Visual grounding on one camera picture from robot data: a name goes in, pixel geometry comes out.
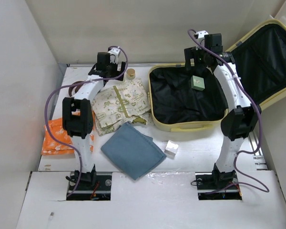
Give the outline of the green cosmetic box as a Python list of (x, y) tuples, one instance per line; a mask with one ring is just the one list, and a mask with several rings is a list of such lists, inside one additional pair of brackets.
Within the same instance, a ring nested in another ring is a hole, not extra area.
[(191, 88), (198, 91), (203, 91), (205, 89), (204, 79), (202, 77), (193, 75), (191, 77)]

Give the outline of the gold lid cosmetic jar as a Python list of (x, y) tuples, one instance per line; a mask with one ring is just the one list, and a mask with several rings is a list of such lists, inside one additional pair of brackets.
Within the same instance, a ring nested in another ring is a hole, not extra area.
[(127, 71), (126, 71), (126, 77), (127, 77), (129, 80), (133, 80), (133, 79), (135, 78), (135, 69), (133, 69), (133, 68), (127, 69)]

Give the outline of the blue denim cloth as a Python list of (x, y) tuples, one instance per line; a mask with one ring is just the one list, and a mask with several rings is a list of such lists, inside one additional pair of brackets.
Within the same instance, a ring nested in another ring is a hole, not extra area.
[(165, 153), (153, 139), (124, 123), (101, 147), (106, 157), (122, 172), (137, 180), (159, 166)]

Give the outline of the white cosmetic box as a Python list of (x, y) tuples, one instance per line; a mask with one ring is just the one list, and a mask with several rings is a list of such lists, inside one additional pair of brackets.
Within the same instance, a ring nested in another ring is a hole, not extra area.
[(169, 157), (174, 159), (177, 151), (178, 151), (179, 145), (171, 140), (167, 142), (167, 145), (165, 147), (164, 153)]

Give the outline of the orange patterned cloth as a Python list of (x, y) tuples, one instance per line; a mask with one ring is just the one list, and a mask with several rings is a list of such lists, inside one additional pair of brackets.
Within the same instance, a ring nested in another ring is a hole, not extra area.
[[(62, 117), (48, 122), (52, 135), (59, 141), (72, 145), (71, 137), (67, 135), (62, 127)], [(71, 155), (74, 154), (74, 149), (65, 146), (61, 143), (53, 140), (48, 133), (47, 127), (44, 126), (45, 137), (41, 148), (41, 155), (53, 156), (53, 155)]]

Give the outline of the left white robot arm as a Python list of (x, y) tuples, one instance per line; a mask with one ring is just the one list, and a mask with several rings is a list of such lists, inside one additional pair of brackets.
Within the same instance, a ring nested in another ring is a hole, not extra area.
[(127, 62), (119, 63), (121, 52), (118, 46), (109, 47), (106, 52), (99, 52), (97, 63), (90, 69), (79, 90), (62, 101), (62, 126), (71, 138), (72, 147), (79, 160), (74, 180), (79, 181), (86, 189), (94, 188), (97, 182), (90, 150), (90, 134), (93, 129), (91, 101), (107, 81), (123, 80)]

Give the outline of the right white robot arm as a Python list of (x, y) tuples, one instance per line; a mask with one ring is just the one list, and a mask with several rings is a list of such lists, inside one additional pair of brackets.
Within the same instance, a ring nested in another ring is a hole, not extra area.
[(211, 175), (212, 185), (221, 188), (236, 177), (234, 160), (258, 122), (261, 110), (245, 92), (233, 55), (223, 51), (221, 34), (193, 29), (189, 29), (188, 34), (196, 46), (184, 50), (186, 70), (191, 71), (192, 64), (210, 68), (228, 104), (228, 114), (220, 124), (224, 135), (223, 145)]

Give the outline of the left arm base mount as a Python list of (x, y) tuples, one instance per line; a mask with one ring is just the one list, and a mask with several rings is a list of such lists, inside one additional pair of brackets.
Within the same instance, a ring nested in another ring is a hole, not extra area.
[(82, 173), (77, 187), (79, 171), (70, 176), (66, 200), (69, 201), (109, 201), (111, 200), (112, 173), (97, 172), (93, 166), (91, 172)]

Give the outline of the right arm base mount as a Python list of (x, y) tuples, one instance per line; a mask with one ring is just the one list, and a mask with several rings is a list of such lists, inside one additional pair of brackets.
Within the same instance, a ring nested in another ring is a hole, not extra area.
[(214, 166), (212, 172), (196, 172), (191, 186), (197, 188), (199, 200), (242, 200), (235, 170), (219, 172)]

